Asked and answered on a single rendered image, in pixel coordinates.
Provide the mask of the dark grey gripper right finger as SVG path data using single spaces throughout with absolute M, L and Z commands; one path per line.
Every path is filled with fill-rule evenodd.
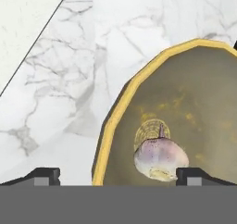
M 177 168 L 177 186 L 236 186 L 236 183 L 208 175 L 201 168 Z

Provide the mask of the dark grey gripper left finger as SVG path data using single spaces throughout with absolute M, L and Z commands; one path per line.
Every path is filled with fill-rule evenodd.
M 60 168 L 36 168 L 24 177 L 0 183 L 0 186 L 59 186 Z

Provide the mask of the white purple garlic bulb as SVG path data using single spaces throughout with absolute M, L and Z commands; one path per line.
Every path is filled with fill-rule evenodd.
M 165 135 L 164 126 L 160 125 L 158 136 L 145 140 L 136 149 L 133 163 L 146 178 L 170 182 L 177 179 L 177 168 L 189 167 L 189 157 Z

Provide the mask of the yellow-rimmed olive bowl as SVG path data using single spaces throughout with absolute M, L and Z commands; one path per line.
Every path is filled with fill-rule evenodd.
M 189 157 L 188 168 L 237 184 L 237 50 L 194 39 L 164 50 L 136 73 L 104 120 L 93 184 L 174 185 L 146 178 L 133 163 L 160 125 Z

